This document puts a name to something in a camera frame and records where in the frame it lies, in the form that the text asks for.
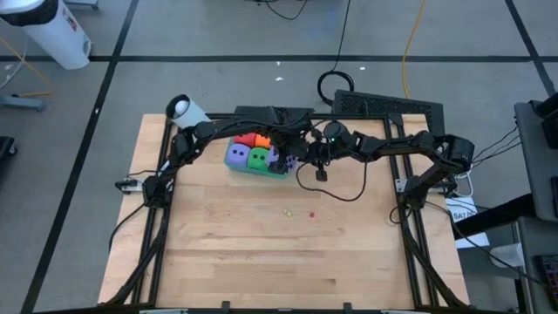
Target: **wooden tabletop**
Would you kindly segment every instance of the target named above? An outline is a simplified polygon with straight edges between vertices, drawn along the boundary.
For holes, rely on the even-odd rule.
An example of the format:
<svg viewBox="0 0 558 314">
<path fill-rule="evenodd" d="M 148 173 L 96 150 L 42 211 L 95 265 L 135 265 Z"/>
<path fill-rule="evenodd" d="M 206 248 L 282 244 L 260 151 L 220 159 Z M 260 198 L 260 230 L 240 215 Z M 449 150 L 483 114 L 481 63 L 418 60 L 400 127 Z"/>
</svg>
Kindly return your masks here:
<svg viewBox="0 0 558 314">
<path fill-rule="evenodd" d="M 144 116 L 130 172 L 155 169 L 164 122 L 164 115 Z M 426 129 L 423 115 L 404 115 L 404 122 L 408 133 Z M 384 138 L 381 120 L 343 123 L 350 131 Z M 227 145 L 228 140 L 212 142 L 177 175 L 158 307 L 219 308 L 230 301 L 234 308 L 340 309 L 345 302 L 355 309 L 412 308 L 401 232 L 388 220 L 396 205 L 388 158 L 369 164 L 359 200 L 342 202 L 301 189 L 294 175 L 280 180 L 230 171 L 223 163 Z M 401 158 L 398 164 L 405 177 Z M 431 164 L 412 156 L 415 174 Z M 301 181 L 343 197 L 360 191 L 363 164 L 347 158 L 327 170 L 325 183 L 315 180 L 312 167 L 301 171 Z M 445 206 L 441 196 L 428 201 Z M 141 193 L 124 196 L 119 219 L 141 203 Z M 137 265 L 146 212 L 114 238 L 100 302 L 112 297 Z M 432 265 L 467 303 L 449 217 L 428 205 L 422 216 Z M 142 300 L 150 281 L 151 269 Z"/>
</svg>

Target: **yellow cable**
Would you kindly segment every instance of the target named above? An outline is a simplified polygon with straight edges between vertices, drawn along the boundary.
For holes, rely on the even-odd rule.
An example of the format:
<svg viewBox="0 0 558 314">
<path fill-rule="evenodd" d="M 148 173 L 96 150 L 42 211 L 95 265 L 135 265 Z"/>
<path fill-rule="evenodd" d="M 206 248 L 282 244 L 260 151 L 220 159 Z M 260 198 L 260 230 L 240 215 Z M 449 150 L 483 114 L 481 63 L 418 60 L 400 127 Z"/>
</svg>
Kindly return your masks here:
<svg viewBox="0 0 558 314">
<path fill-rule="evenodd" d="M 34 71 L 35 74 L 37 74 L 37 76 L 43 80 L 43 82 L 45 82 L 48 86 L 52 87 L 53 84 L 52 82 L 45 77 L 45 75 L 43 75 L 43 73 L 41 73 L 39 70 L 35 69 L 35 67 L 33 67 L 33 65 L 31 65 L 29 62 L 25 61 L 25 58 L 22 57 L 15 49 L 14 47 L 11 46 L 11 44 L 8 44 L 8 42 L 3 38 L 0 37 L 0 41 L 2 41 L 2 43 L 6 46 L 6 48 L 8 48 L 13 54 L 16 55 L 16 57 L 18 59 L 21 60 L 21 62 L 24 63 L 25 66 L 27 66 L 30 70 Z M 30 93 L 26 93 L 26 94 L 20 94 L 19 97 L 33 97 L 33 96 L 45 96 L 45 95 L 51 95 L 52 92 L 30 92 Z"/>
<path fill-rule="evenodd" d="M 407 54 L 409 49 L 411 49 L 412 39 L 415 37 L 415 32 L 419 27 L 420 19 L 422 18 L 422 13 L 425 11 L 426 0 L 422 0 L 420 4 L 420 11 L 418 12 L 417 19 L 415 20 L 415 25 L 412 27 L 411 36 L 409 41 L 407 41 L 407 46 L 405 47 L 405 53 L 403 54 L 403 60 L 401 61 L 401 78 L 403 80 L 403 90 L 405 91 L 405 96 L 409 99 L 409 87 L 407 86 L 407 70 L 405 69 L 405 60 L 407 59 Z"/>
</svg>

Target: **black metal frame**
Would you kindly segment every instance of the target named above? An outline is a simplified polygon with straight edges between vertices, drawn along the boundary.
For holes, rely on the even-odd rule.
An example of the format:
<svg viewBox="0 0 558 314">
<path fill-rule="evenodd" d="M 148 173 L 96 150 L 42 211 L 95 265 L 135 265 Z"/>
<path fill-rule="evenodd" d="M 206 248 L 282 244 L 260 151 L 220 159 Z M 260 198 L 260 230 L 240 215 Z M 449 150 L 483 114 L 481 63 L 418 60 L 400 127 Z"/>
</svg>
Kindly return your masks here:
<svg viewBox="0 0 558 314">
<path fill-rule="evenodd" d="M 235 116 L 234 113 L 214 113 L 208 115 L 210 119 L 227 119 L 232 118 Z M 361 115 L 361 114 L 314 114 L 311 117 L 312 119 L 374 119 L 374 120 L 382 120 L 384 123 L 384 131 L 386 139 L 393 138 L 392 131 L 391 131 L 391 124 L 394 124 L 397 127 L 398 137 L 405 137 L 405 129 L 402 124 L 402 119 L 393 116 L 392 114 L 372 114 L 372 115 Z M 173 131 L 173 124 L 167 120 L 165 124 L 165 130 L 163 132 L 163 139 L 161 141 L 160 146 L 160 154 L 158 165 L 161 166 L 167 157 L 168 151 L 168 143 L 171 140 Z M 405 175 L 406 177 L 412 176 L 412 165 L 408 155 L 403 156 L 404 160 L 404 167 L 405 167 Z M 398 193 L 397 189 L 395 189 L 395 180 L 399 178 L 399 169 L 398 163 L 395 156 L 390 157 L 390 165 L 391 165 L 391 174 L 394 184 L 394 192 L 395 192 L 395 199 L 398 202 Z M 172 207 L 172 198 L 173 198 L 173 189 L 168 192 L 169 200 L 167 206 L 161 208 L 163 210 L 163 216 L 166 218 L 170 217 L 170 209 Z M 155 223 L 155 216 L 157 212 L 157 208 L 149 208 L 149 212 L 147 215 L 146 220 L 146 229 L 144 231 L 143 242 L 141 246 L 141 252 L 139 259 L 144 257 L 147 254 L 148 249 L 150 248 L 151 238 L 153 235 L 153 228 Z M 405 216 L 405 210 L 399 207 L 399 215 L 401 217 Z M 425 236 L 425 229 L 424 224 L 422 222 L 422 217 L 420 211 L 413 211 L 413 220 L 415 223 L 416 231 L 417 231 L 417 238 L 420 249 L 422 253 L 425 255 L 426 260 L 430 262 L 430 257 L 428 254 L 428 247 L 426 242 Z M 160 229 L 164 229 L 164 238 L 167 237 L 168 231 L 168 224 L 169 219 L 161 219 Z M 401 236 L 405 238 L 405 233 L 410 232 L 409 222 L 403 221 L 401 223 Z M 141 279 L 135 284 L 133 288 L 132 298 L 130 304 L 110 304 L 110 305 L 103 305 L 95 308 L 88 308 L 88 309 L 72 309 L 72 310 L 64 310 L 64 311 L 52 311 L 49 312 L 51 314 L 65 314 L 65 313 L 73 313 L 76 311 L 82 313 L 139 313 L 140 311 L 145 310 L 155 310 L 156 308 L 156 300 L 157 300 L 157 292 L 159 288 L 159 280 L 160 280 L 160 273 L 162 271 L 162 261 L 163 255 L 165 251 L 164 241 L 163 244 L 158 248 L 158 251 L 154 257 L 155 262 L 153 266 L 153 276 L 152 282 L 149 288 L 149 296 L 147 303 L 140 303 L 140 295 L 143 286 L 143 276 L 145 275 L 145 271 L 141 273 Z M 416 265 L 415 265 L 415 257 L 412 252 L 409 250 L 407 246 L 405 246 L 405 260 L 407 271 L 409 274 L 410 279 L 410 286 L 411 286 L 411 293 L 412 293 L 412 300 L 415 311 L 428 311 L 430 313 L 479 313 L 479 314 L 492 314 L 492 313 L 500 313 L 497 311 L 482 311 L 482 310 L 474 310 L 474 309 L 467 309 L 467 308 L 450 308 L 450 307 L 440 307 L 439 300 L 438 300 L 438 293 L 432 280 L 426 276 L 426 284 L 428 288 L 428 296 L 430 298 L 430 305 L 423 304 L 421 299 L 421 293 L 419 288 L 419 279 L 417 276 Z M 241 312 L 250 312 L 250 313 L 277 313 L 278 309 L 231 309 L 230 302 L 223 301 L 221 308 L 215 309 L 187 309 L 188 313 L 220 313 L 220 314 L 227 314 L 230 312 L 233 313 L 241 313 Z M 344 304 L 343 309 L 339 310 L 290 310 L 291 312 L 296 313 L 343 313 L 343 314 L 351 314 L 354 312 L 359 313 L 381 313 L 381 310 L 353 310 L 350 304 Z"/>
</svg>

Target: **green toy block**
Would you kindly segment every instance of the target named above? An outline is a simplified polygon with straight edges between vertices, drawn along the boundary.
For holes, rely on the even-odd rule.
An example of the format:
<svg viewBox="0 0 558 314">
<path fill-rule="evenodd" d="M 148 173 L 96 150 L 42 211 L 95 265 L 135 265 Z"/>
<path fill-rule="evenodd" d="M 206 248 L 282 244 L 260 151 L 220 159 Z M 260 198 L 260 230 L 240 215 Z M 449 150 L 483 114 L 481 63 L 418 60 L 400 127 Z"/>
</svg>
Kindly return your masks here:
<svg viewBox="0 0 558 314">
<path fill-rule="evenodd" d="M 269 150 L 261 147 L 252 148 L 248 157 L 248 167 L 268 172 L 268 164 L 265 159 L 268 157 Z"/>
</svg>

